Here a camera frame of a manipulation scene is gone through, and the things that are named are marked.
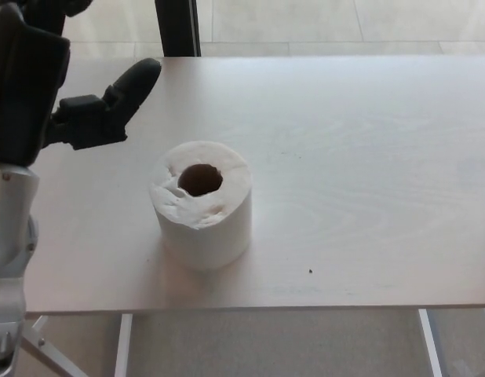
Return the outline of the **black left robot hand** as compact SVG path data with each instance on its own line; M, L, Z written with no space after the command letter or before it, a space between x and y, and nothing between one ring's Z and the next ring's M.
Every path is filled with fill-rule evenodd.
M57 99L71 57L64 21L89 1L0 1L0 163L29 167L40 150L125 141L126 125L155 86L161 64L135 63L104 92Z

